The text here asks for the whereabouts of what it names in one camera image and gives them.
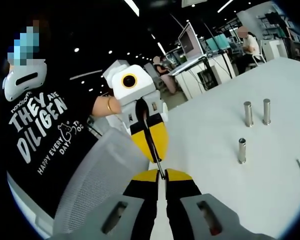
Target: black ceiling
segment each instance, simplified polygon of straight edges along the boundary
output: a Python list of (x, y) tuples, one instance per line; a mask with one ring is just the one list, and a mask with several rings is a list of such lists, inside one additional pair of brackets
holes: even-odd
[(234, 0), (217, 13), (227, 1), (208, 0), (195, 7), (182, 8), (182, 0), (134, 0), (140, 9), (139, 17), (124, 0), (68, 1), (47, 9), (53, 16), (50, 21), (52, 40), (58, 42), (56, 57), (66, 61), (67, 71), (76, 76), (105, 70), (117, 59), (143, 66), (150, 61), (147, 58), (162, 55), (157, 42), (166, 51), (173, 49), (182, 28), (171, 15), (184, 26), (186, 20), (190, 20), (198, 36), (205, 36), (207, 30), (203, 22), (210, 28), (220, 27), (226, 23), (225, 19), (236, 17), (234, 11), (266, 2)]

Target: seated person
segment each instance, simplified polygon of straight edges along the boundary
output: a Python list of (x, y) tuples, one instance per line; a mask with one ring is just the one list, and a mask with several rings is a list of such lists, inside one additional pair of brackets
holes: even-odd
[(160, 58), (158, 56), (155, 56), (153, 58), (154, 69), (159, 74), (161, 80), (164, 82), (164, 84), (168, 88), (169, 92), (171, 94), (175, 94), (176, 91), (177, 91), (176, 82), (173, 79), (173, 77), (171, 77), (169, 75), (170, 71), (166, 67), (164, 67), (164, 65), (163, 65), (163, 62), (164, 62), (165, 58), (166, 58), (165, 56), (162, 56)]
[[(246, 71), (249, 64), (255, 63), (253, 55), (260, 55), (260, 48), (256, 39), (256, 36), (248, 32), (248, 29), (244, 26), (238, 29), (238, 36), (243, 39), (243, 52), (244, 54), (236, 59), (236, 66), (238, 68), (239, 75)], [(256, 61), (260, 61), (260, 56), (256, 56)]]

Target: desk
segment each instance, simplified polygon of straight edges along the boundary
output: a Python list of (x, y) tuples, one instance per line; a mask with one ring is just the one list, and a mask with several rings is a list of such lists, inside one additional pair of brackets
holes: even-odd
[[(269, 126), (262, 123), (265, 98), (271, 99)], [(252, 103), (251, 128), (244, 124), (245, 101)], [(254, 68), (169, 111), (166, 127), (162, 168), (191, 175), (203, 194), (234, 210), (243, 227), (279, 238), (297, 220), (300, 62), (278, 58)], [(237, 160), (239, 138), (246, 139), (244, 164)], [(159, 212), (165, 211), (164, 195), (159, 196), (151, 239), (172, 240), (167, 216)]]
[[(226, 53), (224, 53), (223, 56), (228, 64), (231, 75), (234, 78), (236, 74), (230, 62), (230, 59)], [(227, 69), (227, 65), (221, 54), (209, 57), (208, 61), (218, 85), (226, 83), (231, 79)], [(193, 63), (193, 65), (189, 66), (187, 69), (180, 72), (179, 74), (175, 75), (175, 72), (172, 71), (170, 75), (175, 75), (175, 79), (182, 88), (182, 91), (184, 92), (185, 96), (188, 100), (190, 100), (206, 92), (198, 76), (198, 73), (206, 69), (206, 66), (201, 61), (196, 61)]]

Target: camera lens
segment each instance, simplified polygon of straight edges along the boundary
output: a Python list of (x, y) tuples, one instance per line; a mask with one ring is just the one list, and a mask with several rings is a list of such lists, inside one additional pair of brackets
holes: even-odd
[(122, 82), (126, 88), (132, 88), (136, 84), (136, 79), (134, 76), (128, 75), (124, 77)]

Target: bracelet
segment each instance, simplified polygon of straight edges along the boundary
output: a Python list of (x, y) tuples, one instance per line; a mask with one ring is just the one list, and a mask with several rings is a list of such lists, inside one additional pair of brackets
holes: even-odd
[(110, 107), (110, 100), (111, 100), (112, 97), (109, 97), (108, 99), (108, 104), (107, 104), (107, 107), (108, 107), (108, 110), (112, 113), (112, 114), (115, 114), (114, 111), (112, 111), (111, 107)]

